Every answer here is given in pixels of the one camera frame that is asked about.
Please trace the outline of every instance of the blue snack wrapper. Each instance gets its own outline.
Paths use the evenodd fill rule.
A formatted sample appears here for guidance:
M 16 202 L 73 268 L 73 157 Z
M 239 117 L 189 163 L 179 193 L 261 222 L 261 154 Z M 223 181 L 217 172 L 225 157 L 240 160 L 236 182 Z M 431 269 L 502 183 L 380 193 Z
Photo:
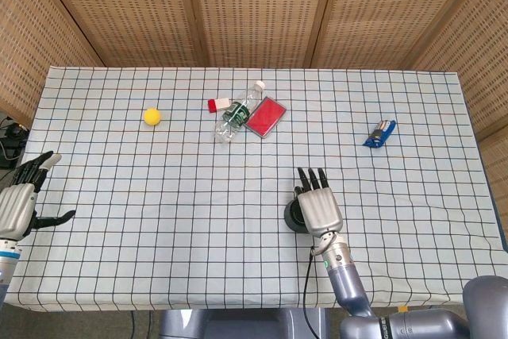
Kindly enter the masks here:
M 396 125 L 397 125 L 396 120 L 381 121 L 375 127 L 375 130 L 372 132 L 372 134 L 367 138 L 367 140 L 364 143 L 364 146 L 370 148 L 381 147 L 384 144 L 384 142 L 387 141 L 391 133 L 394 131 Z

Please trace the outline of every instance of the white grid tablecloth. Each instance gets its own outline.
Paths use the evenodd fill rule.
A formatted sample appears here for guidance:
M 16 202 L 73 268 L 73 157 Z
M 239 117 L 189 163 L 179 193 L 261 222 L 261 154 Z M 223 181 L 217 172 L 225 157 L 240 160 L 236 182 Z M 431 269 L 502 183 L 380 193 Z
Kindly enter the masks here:
M 284 119 L 265 140 L 215 144 L 206 101 L 257 79 Z M 394 134 L 363 147 L 381 119 Z M 326 169 L 373 306 L 460 302 L 471 278 L 508 275 L 453 73 L 53 67 L 25 160 L 48 150 L 63 160 L 37 210 L 77 214 L 22 241 L 14 305 L 301 306 L 313 240 L 283 220 L 298 166 Z M 308 292 L 309 306 L 337 305 L 320 263 Z

